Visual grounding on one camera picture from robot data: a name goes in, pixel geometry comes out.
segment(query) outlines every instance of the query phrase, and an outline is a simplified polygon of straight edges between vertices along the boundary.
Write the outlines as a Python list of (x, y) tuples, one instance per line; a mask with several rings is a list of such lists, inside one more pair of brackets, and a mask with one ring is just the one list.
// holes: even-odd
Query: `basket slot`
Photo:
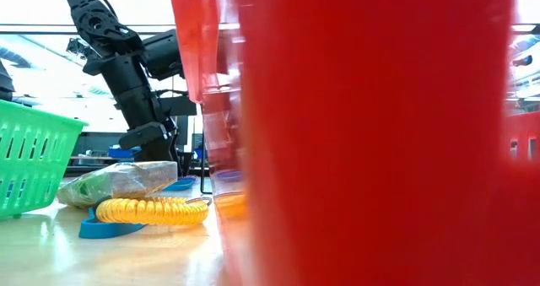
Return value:
[(66, 153), (66, 143), (67, 144), (70, 144), (70, 143), (74, 143), (70, 141), (70, 139), (68, 138), (68, 136), (66, 136), (65, 134), (60, 134), (57, 138), (57, 156), (56, 156), (56, 160), (63, 160), (63, 154)]
[(49, 198), (49, 193), (51, 192), (51, 185), (52, 181), (49, 181), (49, 184), (47, 185), (47, 190), (45, 191), (45, 199)]
[(11, 180), (8, 185), (8, 193), (6, 194), (6, 197), (11, 197), (11, 191), (14, 189), (14, 182)]
[(34, 144), (32, 145), (32, 150), (30, 151), (30, 157), (29, 159), (34, 158), (34, 152), (35, 152), (35, 145), (37, 144), (37, 138), (34, 138)]
[(7, 158), (8, 149), (13, 143), (13, 133), (14, 127), (3, 124), (2, 128), (0, 128), (0, 159)]
[(51, 176), (47, 173), (42, 175), (37, 179), (40, 184), (36, 187), (36, 192), (34, 194), (34, 203), (40, 203), (45, 200), (45, 191), (48, 186), (51, 185)]
[(9, 159), (9, 156), (11, 155), (11, 148), (13, 147), (13, 145), (14, 140), (11, 138), (11, 140), (9, 141), (8, 152), (6, 153), (6, 159)]
[(22, 159), (23, 158), (23, 150), (24, 150), (24, 143), (26, 142), (26, 139), (23, 138), (23, 144), (20, 146), (20, 151), (19, 151), (19, 158)]
[(51, 135), (49, 136), (45, 142), (44, 147), (41, 150), (43, 160), (46, 161), (58, 161), (58, 149), (57, 149), (57, 140), (58, 135), (55, 135), (54, 137)]
[(45, 154), (45, 150), (47, 148), (48, 142), (49, 142), (49, 138), (45, 138), (45, 141), (43, 141), (43, 147), (41, 148), (40, 159), (43, 159), (43, 155)]
[(39, 182), (36, 182), (36, 180), (39, 180), (38, 177), (35, 177), (33, 175), (30, 175), (26, 182), (24, 183), (24, 193), (21, 197), (21, 201), (24, 202), (24, 206), (29, 206), (30, 204), (34, 204), (34, 198), (32, 198), (36, 192), (37, 187), (39, 186)]
[(45, 153), (46, 143), (48, 136), (45, 135), (45, 133), (38, 132), (37, 133), (37, 142), (35, 143), (35, 152), (34, 152), (34, 158), (35, 159), (43, 159), (43, 153)]
[(62, 148), (60, 147), (62, 143), (65, 142), (65, 139), (61, 139), (56, 135), (54, 141), (52, 142), (51, 157), (53, 160), (62, 159)]
[(23, 182), (20, 184), (19, 198), (21, 198), (23, 196), (24, 185), (26, 185), (26, 179), (24, 179)]
[(5, 185), (7, 181), (3, 180), (7, 180), (7, 178), (2, 179), (2, 177), (0, 177), (0, 209), (5, 209), (8, 203), (8, 186)]

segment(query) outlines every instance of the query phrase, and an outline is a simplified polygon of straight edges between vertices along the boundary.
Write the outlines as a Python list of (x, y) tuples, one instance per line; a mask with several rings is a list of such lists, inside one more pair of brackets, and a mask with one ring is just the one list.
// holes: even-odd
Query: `blue plastic lid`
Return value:
[(81, 222), (78, 237), (82, 239), (109, 239), (121, 235), (128, 235), (140, 230), (144, 224), (102, 223), (95, 217), (95, 209), (88, 209), (89, 218)]
[(242, 181), (242, 171), (241, 170), (223, 170), (223, 171), (214, 173), (213, 177), (223, 182)]
[(178, 181), (175, 181), (172, 183), (172, 185), (167, 186), (165, 189), (163, 189), (164, 192), (171, 192), (171, 191), (182, 191), (187, 190), (193, 187), (193, 184), (197, 180), (196, 176), (188, 175), (184, 176), (178, 179)]

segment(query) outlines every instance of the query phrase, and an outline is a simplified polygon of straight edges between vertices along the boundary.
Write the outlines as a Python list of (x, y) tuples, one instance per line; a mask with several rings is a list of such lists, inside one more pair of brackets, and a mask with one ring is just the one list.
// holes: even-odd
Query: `blue tray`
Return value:
[(178, 181), (174, 182), (172, 185), (169, 185), (165, 189), (163, 189), (164, 192), (174, 192), (174, 191), (183, 191), (187, 189), (191, 189), (193, 187), (193, 184), (195, 184), (195, 181), (197, 180), (196, 176), (184, 176), (178, 179)]
[(128, 235), (144, 227), (144, 224), (102, 223), (95, 217), (95, 208), (88, 209), (89, 218), (81, 222), (78, 237), (82, 239), (109, 239)]
[(112, 146), (109, 147), (109, 157), (114, 159), (131, 159), (133, 154), (137, 151), (141, 151), (141, 147), (133, 147), (129, 150), (122, 150), (120, 147)]

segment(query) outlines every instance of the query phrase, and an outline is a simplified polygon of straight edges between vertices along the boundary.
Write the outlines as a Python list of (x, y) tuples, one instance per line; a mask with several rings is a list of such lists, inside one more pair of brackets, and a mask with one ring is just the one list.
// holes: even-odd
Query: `green plastic basket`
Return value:
[(51, 205), (85, 125), (0, 100), (0, 217)]

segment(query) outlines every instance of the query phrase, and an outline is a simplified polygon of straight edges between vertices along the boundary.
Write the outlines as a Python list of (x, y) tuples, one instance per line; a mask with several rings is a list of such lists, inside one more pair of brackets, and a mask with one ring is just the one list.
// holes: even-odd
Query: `blue object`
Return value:
[(216, 172), (213, 177), (217, 181), (222, 181), (225, 183), (228, 182), (238, 182), (242, 181), (242, 171), (241, 170), (222, 170), (220, 172)]
[(195, 154), (197, 155), (198, 159), (202, 158), (202, 156), (203, 156), (203, 149), (202, 148), (196, 148), (193, 151), (195, 151)]
[(133, 158), (133, 153), (140, 150), (141, 147), (133, 147), (129, 150), (122, 150), (120, 146), (114, 145), (109, 147), (109, 157), (115, 159), (131, 159)]
[(178, 181), (174, 182), (172, 185), (166, 187), (163, 189), (164, 192), (170, 192), (170, 191), (182, 191), (187, 190), (193, 187), (193, 184), (195, 184), (195, 181), (197, 180), (196, 176), (184, 176), (178, 179)]
[(81, 222), (81, 230), (78, 237), (82, 239), (109, 239), (121, 235), (128, 235), (140, 230), (143, 224), (120, 224), (120, 223), (101, 223), (95, 217), (95, 208), (88, 209), (89, 219)]

